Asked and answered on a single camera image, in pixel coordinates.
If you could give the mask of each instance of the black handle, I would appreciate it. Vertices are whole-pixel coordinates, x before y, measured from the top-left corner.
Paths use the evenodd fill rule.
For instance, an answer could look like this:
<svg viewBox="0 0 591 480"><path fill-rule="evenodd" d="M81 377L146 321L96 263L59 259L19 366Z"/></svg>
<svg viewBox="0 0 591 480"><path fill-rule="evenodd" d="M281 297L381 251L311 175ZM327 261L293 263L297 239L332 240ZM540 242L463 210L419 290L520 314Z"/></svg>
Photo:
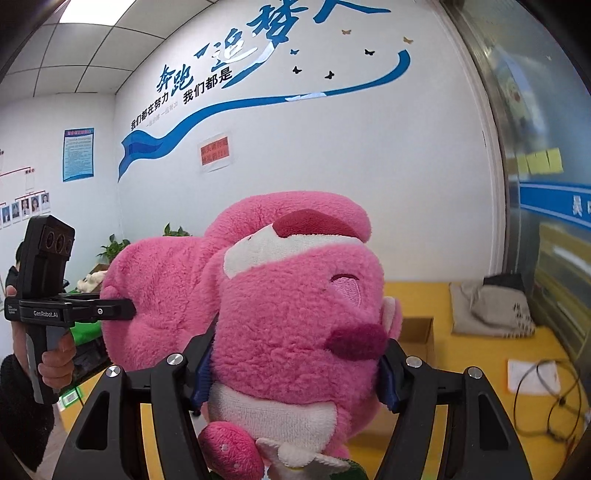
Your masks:
<svg viewBox="0 0 591 480"><path fill-rule="evenodd" d="M68 331L64 327L46 327L43 325L25 324L27 333L27 359L29 364L29 377L33 385L33 395L37 403L53 405L59 399L59 391L43 383L38 368L43 363L42 355L49 350L55 350L57 345Z"/></svg>

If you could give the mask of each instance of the ceiling grid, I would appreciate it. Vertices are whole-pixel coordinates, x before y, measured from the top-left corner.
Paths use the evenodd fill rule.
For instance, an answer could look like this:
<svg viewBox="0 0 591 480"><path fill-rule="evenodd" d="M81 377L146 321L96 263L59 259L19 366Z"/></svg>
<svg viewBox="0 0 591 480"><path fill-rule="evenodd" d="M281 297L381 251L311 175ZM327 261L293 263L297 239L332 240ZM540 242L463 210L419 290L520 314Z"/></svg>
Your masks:
<svg viewBox="0 0 591 480"><path fill-rule="evenodd" d="M116 93L164 40L216 2L135 0L113 26L59 23L65 3L13 62L0 106L55 93Z"/></svg>

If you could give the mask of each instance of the cable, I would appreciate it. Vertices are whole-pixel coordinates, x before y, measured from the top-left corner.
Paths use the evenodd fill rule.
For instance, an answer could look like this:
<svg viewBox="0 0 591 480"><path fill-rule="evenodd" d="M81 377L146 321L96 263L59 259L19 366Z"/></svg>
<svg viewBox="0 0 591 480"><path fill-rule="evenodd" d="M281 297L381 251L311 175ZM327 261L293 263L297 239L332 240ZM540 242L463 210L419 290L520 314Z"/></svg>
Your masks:
<svg viewBox="0 0 591 480"><path fill-rule="evenodd" d="M548 384L546 383L546 381L542 378L542 376L540 375L540 366L544 365L544 364L548 364L554 362L556 363L557 367L561 367L564 370L566 370L567 372L569 372L573 379L574 379L574 383L573 385L566 391L566 393L564 393L564 395L560 395L557 394L556 392L552 391L552 389L548 386ZM519 390L521 388L521 384L523 383L523 381L525 380L525 378L533 372L533 370L535 370L536 374L538 375L538 379L540 380L540 383L542 384L542 386L546 389L546 391L552 395L552 397L554 397L556 399L556 401L554 402L554 404L552 405L552 407L550 408L550 412L548 413L548 418L546 420L546 429L545 430L532 430L532 431L526 431L526 430L521 430L519 428L519 426L517 425L517 399L519 397ZM519 381L519 384L517 385L517 390L515 392L515 400L513 402L513 425L515 426L515 431L524 437L537 437L537 436L544 436L547 435L550 438L552 438L555 442L559 442L559 443L564 443L566 445L567 448L567 456L569 455L569 451L572 450L574 442L576 440L576 432L577 432L577 426L579 426L579 420L581 420L583 418L583 416L581 415L581 409L583 408L582 404L583 404L583 399L582 399L582 394L581 394L581 388L579 385L579 381L580 381L580 374L578 372L578 370L571 366L571 363L568 360L563 360L563 359L555 359L555 360L550 360L550 359L545 359L545 360L541 360L540 362L536 363L533 367L531 367L526 373L525 375L521 378L521 380ZM579 406L578 408L574 408L570 405L568 405L566 403L566 397L575 389L577 388L577 392L579 394ZM560 433L555 432L554 430L552 430L551 426L550 426L550 419L552 417L552 413L554 412L554 409L556 407L560 407L563 408L569 412L571 412L573 415L576 416L576 421L574 422L574 426L573 429L571 430L571 432L567 435L564 436Z"/></svg>

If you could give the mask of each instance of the ceiling light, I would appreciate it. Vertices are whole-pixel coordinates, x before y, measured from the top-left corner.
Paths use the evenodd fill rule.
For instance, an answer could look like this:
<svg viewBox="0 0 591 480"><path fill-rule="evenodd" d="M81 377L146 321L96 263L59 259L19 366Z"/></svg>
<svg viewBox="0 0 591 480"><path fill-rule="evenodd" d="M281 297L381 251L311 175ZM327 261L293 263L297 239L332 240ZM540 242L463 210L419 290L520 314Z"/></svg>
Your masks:
<svg viewBox="0 0 591 480"><path fill-rule="evenodd" d="M115 25L135 0L71 0L60 23Z"/></svg>

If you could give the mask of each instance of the plush toy ear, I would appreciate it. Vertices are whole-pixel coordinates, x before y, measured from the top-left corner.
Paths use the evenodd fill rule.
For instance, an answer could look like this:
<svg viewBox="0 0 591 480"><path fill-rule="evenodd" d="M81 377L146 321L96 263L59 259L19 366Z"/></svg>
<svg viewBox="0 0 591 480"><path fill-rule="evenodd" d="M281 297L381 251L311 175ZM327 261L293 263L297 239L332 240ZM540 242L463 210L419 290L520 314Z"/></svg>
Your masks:
<svg viewBox="0 0 591 480"><path fill-rule="evenodd" d="M392 297L382 300L382 326L390 338L398 339L402 329L402 306L400 301Z"/></svg>

